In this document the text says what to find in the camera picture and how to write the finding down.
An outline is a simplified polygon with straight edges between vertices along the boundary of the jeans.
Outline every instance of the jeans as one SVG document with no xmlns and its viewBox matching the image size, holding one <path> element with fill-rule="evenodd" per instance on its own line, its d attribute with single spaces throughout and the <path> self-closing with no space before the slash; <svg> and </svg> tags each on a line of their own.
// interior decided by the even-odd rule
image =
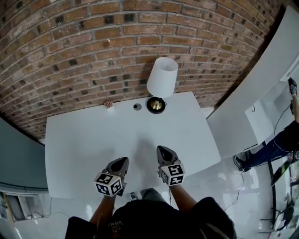
<svg viewBox="0 0 299 239">
<path fill-rule="evenodd" d="M 142 200 L 150 200 L 155 202 L 165 202 L 160 193 L 154 188 L 144 189 L 140 192 Z"/>
<path fill-rule="evenodd" d="M 290 152 L 287 149 L 287 146 L 284 144 L 284 135 L 279 133 L 275 137 L 276 144 L 283 150 L 281 150 L 272 139 L 266 146 L 259 150 L 256 154 L 252 154 L 249 159 L 242 162 L 244 168 L 254 167 L 260 165 L 264 162 L 273 161 L 282 157 L 287 156 Z"/>
</svg>

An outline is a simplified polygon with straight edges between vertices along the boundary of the white lampshade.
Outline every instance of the white lampshade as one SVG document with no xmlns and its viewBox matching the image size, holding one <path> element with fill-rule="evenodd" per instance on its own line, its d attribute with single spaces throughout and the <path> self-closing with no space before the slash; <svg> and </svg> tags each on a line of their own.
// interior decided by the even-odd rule
<svg viewBox="0 0 299 239">
<path fill-rule="evenodd" d="M 174 92 L 177 74 L 178 64 L 170 58 L 160 57 L 155 61 L 146 87 L 153 96 L 169 97 Z"/>
</svg>

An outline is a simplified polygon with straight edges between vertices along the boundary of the brick wall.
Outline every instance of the brick wall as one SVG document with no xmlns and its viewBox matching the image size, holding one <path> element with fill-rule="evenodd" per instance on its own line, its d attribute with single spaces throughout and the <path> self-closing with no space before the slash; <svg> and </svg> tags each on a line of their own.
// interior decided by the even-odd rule
<svg viewBox="0 0 299 239">
<path fill-rule="evenodd" d="M 201 107 L 213 106 L 242 81 L 281 4 L 2 0 L 0 112 L 43 138 L 48 116 L 148 96 L 160 56 L 179 65 L 176 92 L 193 91 Z"/>
</svg>

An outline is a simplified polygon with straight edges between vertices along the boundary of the table lamp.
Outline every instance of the table lamp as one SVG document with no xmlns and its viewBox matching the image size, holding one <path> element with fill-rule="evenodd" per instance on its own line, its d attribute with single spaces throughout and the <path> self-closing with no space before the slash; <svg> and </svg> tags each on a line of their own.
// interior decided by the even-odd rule
<svg viewBox="0 0 299 239">
<path fill-rule="evenodd" d="M 173 94 L 178 74 L 178 64 L 167 57 L 160 57 L 155 61 L 146 87 L 154 97 L 151 97 L 146 106 L 151 113 L 160 114 L 166 103 L 162 98 Z"/>
</svg>

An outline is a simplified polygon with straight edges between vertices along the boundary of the person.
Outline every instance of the person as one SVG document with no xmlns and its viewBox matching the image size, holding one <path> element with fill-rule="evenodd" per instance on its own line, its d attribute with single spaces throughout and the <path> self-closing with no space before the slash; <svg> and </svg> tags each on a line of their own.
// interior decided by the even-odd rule
<svg viewBox="0 0 299 239">
<path fill-rule="evenodd" d="M 234 223 L 213 198 L 197 203 L 181 185 L 170 191 L 179 210 L 153 188 L 141 191 L 142 200 L 132 194 L 132 201 L 115 213 L 116 196 L 104 196 L 89 222 L 69 219 L 65 238 L 237 238 Z"/>
<path fill-rule="evenodd" d="M 294 121 L 257 153 L 250 154 L 246 161 L 243 161 L 235 156 L 234 163 L 240 171 L 247 171 L 252 167 L 261 165 L 262 163 L 277 160 L 287 156 L 292 151 L 297 150 L 299 143 L 299 106 L 297 100 L 297 86 L 291 85 L 290 92 L 292 94 Z"/>
</svg>

